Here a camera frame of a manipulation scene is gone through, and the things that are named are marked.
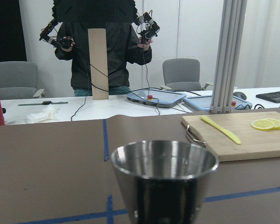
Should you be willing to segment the aluminium frame post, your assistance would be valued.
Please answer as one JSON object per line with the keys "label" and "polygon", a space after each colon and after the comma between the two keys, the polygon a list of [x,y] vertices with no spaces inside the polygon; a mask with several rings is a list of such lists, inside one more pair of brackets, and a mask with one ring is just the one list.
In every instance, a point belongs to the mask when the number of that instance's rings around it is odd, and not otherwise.
{"label": "aluminium frame post", "polygon": [[230,101],[236,79],[238,58],[245,21],[246,0],[225,0],[223,4],[213,99]]}

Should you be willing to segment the grey chair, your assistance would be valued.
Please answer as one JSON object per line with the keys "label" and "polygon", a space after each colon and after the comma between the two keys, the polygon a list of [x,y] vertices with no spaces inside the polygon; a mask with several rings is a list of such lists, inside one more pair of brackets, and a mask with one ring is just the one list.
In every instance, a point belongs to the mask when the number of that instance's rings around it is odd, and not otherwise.
{"label": "grey chair", "polygon": [[162,64],[164,85],[162,89],[167,91],[201,91],[212,82],[200,83],[200,62],[190,58],[168,59]]}
{"label": "grey chair", "polygon": [[0,62],[0,99],[42,98],[44,89],[38,89],[38,67],[33,62]]}

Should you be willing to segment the grey chair right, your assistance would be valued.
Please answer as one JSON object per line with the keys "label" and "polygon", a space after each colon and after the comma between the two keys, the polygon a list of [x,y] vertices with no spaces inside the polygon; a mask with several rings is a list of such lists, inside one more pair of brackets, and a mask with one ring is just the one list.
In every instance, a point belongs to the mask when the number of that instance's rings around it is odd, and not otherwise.
{"label": "grey chair right", "polygon": [[162,89],[167,91],[201,91],[212,82],[200,83],[200,62],[190,58],[168,59],[162,64],[164,85]]}

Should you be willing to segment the steel jigger measuring cup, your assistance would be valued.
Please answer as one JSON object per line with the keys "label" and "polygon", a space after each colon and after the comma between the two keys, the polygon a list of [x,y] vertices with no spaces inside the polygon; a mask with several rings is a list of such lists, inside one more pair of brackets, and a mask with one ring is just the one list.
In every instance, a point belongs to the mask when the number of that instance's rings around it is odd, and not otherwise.
{"label": "steel jigger measuring cup", "polygon": [[193,224],[219,165],[210,150],[175,140],[129,143],[111,161],[133,224]]}

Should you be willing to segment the grey chair left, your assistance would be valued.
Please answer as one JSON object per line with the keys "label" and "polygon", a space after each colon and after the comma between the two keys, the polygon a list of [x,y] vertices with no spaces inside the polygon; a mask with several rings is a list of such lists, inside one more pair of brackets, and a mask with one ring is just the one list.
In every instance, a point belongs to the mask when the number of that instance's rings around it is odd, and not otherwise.
{"label": "grey chair left", "polygon": [[38,67],[33,62],[0,62],[0,99],[42,98],[44,89],[38,89]]}

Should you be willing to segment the bamboo cutting board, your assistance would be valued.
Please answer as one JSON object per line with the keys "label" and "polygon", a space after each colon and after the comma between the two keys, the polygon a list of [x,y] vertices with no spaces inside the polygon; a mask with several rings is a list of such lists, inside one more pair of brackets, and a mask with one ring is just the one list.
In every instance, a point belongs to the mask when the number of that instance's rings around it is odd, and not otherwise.
{"label": "bamboo cutting board", "polygon": [[199,115],[183,116],[182,123],[190,128],[196,139],[217,154],[220,161],[240,161],[280,157],[280,130],[261,131],[251,127],[258,119],[279,119],[279,112],[246,112],[212,114],[209,116],[223,128],[233,132],[241,144],[236,144],[221,131],[207,124]]}

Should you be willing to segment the yellow plastic knife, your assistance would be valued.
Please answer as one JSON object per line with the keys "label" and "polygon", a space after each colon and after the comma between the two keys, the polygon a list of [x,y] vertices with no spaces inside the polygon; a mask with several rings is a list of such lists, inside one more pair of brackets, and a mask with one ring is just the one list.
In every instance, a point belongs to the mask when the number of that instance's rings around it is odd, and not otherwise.
{"label": "yellow plastic knife", "polygon": [[219,124],[217,124],[215,121],[213,121],[211,118],[209,118],[206,115],[202,115],[201,120],[203,120],[204,122],[208,123],[209,125],[213,126],[217,130],[222,132],[224,135],[226,135],[229,139],[231,139],[236,144],[241,145],[241,143],[242,143],[241,140],[232,131],[221,127]]}

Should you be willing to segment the crumpled white tissue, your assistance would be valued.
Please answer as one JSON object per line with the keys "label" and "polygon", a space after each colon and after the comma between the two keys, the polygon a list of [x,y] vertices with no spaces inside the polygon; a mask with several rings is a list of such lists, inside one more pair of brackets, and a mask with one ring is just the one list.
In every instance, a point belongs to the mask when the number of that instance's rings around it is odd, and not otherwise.
{"label": "crumpled white tissue", "polygon": [[56,105],[48,105],[39,113],[31,113],[27,115],[27,118],[32,123],[49,121],[58,117],[59,110],[60,109]]}

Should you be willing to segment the upright wooden plank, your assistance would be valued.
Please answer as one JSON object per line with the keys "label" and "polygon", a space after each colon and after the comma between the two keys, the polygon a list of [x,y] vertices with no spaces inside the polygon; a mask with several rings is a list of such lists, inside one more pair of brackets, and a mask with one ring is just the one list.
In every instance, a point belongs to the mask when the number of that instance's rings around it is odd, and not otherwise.
{"label": "upright wooden plank", "polygon": [[91,68],[91,86],[94,100],[109,98],[106,30],[88,29],[89,54]]}

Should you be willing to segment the blue teach pendant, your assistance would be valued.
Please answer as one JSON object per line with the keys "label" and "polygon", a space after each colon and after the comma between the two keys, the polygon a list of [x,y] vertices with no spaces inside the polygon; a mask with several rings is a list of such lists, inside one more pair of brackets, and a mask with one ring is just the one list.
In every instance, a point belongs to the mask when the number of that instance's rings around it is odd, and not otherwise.
{"label": "blue teach pendant", "polygon": [[252,109],[252,103],[232,96],[230,101],[216,101],[212,95],[184,97],[183,102],[194,111],[231,112],[232,110]]}
{"label": "blue teach pendant", "polygon": [[132,91],[126,98],[135,103],[169,108],[182,101],[186,97],[185,93],[163,91],[156,88],[141,89]]}

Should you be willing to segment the black keyboard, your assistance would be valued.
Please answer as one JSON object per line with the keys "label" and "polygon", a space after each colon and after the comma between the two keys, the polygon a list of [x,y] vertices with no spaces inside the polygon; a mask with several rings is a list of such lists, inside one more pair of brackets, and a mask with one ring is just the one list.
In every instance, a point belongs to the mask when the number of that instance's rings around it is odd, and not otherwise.
{"label": "black keyboard", "polygon": [[273,103],[280,103],[280,91],[257,94],[256,98],[263,99]]}

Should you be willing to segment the person in black jacket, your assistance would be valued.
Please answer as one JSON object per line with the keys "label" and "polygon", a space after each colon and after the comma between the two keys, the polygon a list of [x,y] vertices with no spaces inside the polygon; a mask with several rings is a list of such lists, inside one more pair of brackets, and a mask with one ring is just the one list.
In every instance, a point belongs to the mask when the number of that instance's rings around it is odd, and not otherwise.
{"label": "person in black jacket", "polygon": [[[160,28],[150,13],[137,14],[133,0],[55,0],[52,15],[40,39],[55,47],[58,59],[72,62],[71,87],[77,97],[96,90],[128,93],[127,63],[145,65],[152,60],[150,44]],[[89,49],[90,28],[105,30],[107,71],[98,67]]]}

